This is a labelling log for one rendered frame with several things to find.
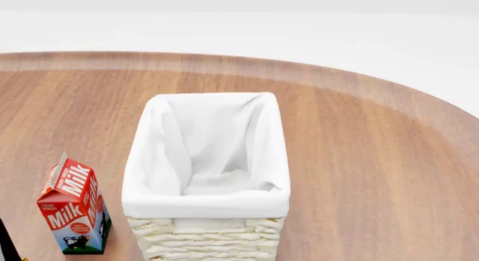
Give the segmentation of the red milk carton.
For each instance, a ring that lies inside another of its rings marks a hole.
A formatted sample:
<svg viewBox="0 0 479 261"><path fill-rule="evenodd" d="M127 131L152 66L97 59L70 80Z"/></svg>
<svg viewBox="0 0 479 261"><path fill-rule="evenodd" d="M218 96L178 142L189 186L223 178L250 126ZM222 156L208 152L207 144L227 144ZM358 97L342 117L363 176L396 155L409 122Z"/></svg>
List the red milk carton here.
<svg viewBox="0 0 479 261"><path fill-rule="evenodd" d="M63 154L37 206L63 254L104 254L112 220L92 168Z"/></svg>

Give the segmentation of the white lined wicker basket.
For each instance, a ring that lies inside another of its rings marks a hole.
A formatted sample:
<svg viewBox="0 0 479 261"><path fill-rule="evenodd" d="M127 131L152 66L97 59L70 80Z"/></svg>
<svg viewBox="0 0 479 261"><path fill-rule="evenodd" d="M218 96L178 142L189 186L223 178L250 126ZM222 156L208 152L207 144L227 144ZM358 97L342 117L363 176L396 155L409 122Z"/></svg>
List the white lined wicker basket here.
<svg viewBox="0 0 479 261"><path fill-rule="evenodd" d="M144 261L275 261L290 203L275 95L154 96L121 201Z"/></svg>

